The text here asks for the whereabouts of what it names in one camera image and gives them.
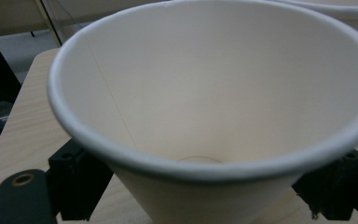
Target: black holder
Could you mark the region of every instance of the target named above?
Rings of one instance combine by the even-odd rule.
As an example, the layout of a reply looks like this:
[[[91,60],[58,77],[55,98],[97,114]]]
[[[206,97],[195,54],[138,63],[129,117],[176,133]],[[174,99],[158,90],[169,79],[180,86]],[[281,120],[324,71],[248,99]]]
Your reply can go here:
[[[27,170],[0,185],[0,224],[90,220],[113,172],[70,140],[48,159],[47,172]],[[312,218],[349,220],[358,211],[358,151],[303,175],[293,186]]]

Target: screw hole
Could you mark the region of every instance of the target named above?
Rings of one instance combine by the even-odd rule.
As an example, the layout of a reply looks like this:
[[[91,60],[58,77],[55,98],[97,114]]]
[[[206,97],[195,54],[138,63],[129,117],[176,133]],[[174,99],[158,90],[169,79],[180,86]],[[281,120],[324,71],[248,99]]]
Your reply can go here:
[[[73,156],[73,155],[72,155],[71,153],[65,153],[65,154],[62,154],[62,155],[61,155],[61,158],[63,158],[63,159],[66,160],[66,159],[72,158],[72,156]]]
[[[11,181],[11,185],[14,187],[20,187],[31,183],[33,180],[34,180],[33,174],[19,175]]]
[[[356,158],[356,156],[353,153],[350,153],[347,155],[347,158],[354,159],[354,158]]]

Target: white paper cup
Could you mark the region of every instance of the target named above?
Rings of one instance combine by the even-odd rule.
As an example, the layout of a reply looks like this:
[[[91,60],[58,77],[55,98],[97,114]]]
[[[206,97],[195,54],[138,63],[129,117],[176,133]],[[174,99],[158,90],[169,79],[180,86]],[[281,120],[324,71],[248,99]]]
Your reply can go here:
[[[358,144],[358,33],[267,1],[135,7],[63,45],[48,96],[155,223],[249,223]]]
[[[358,0],[269,0],[309,8],[347,23],[358,31]]]

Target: cup rim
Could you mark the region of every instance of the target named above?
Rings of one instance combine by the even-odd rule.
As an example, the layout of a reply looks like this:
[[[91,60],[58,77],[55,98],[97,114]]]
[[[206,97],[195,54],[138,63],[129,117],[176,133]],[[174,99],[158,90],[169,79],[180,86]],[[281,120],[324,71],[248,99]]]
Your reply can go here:
[[[147,7],[169,7],[176,4],[208,4],[211,1],[170,1],[148,4],[123,10],[94,22],[85,27],[80,33],[87,32],[91,26],[96,26],[112,20],[112,18],[126,13],[134,12]],[[331,26],[343,31],[355,40],[358,45],[358,32],[348,25],[329,18],[321,13],[309,9],[290,6],[270,1],[255,0],[228,0],[221,1],[236,4],[258,4],[283,8],[285,10],[300,11],[317,20],[323,20]],[[67,106],[62,97],[62,84],[60,82],[60,71],[64,66],[63,61],[70,48],[72,48],[80,35],[71,37],[59,50],[48,73],[48,101],[61,126],[74,137],[74,139],[87,151],[102,161],[110,163],[111,167],[125,168],[127,171],[142,174],[154,178],[170,179],[171,181],[191,183],[237,183],[260,178],[270,178],[282,175],[301,175],[310,170],[325,165],[340,156],[345,155],[358,144],[358,116],[350,122],[343,130],[325,139],[324,141],[300,149],[296,152],[287,153],[279,157],[260,160],[218,164],[198,164],[170,161],[160,157],[152,156],[134,149],[119,145],[101,135],[79,120],[75,113]]]
[[[323,3],[300,2],[297,0],[269,0],[278,3],[290,4],[298,7],[305,7],[321,12],[325,15],[342,20],[358,20],[358,6],[330,5]]]

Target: beige tabletop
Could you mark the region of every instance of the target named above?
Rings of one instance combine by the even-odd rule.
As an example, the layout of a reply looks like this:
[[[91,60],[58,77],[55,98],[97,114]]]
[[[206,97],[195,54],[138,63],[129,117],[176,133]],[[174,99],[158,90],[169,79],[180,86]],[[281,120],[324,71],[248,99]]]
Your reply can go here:
[[[70,138],[52,115],[47,99],[48,69],[57,51],[52,49],[36,56],[22,85],[0,137],[0,183],[22,170],[46,171],[48,158]],[[114,176],[89,223],[151,224],[152,221]],[[292,189],[289,189],[255,222],[255,224],[321,223],[358,223],[358,213],[354,212],[349,222],[331,222],[325,220],[323,216],[312,220],[308,206]]]

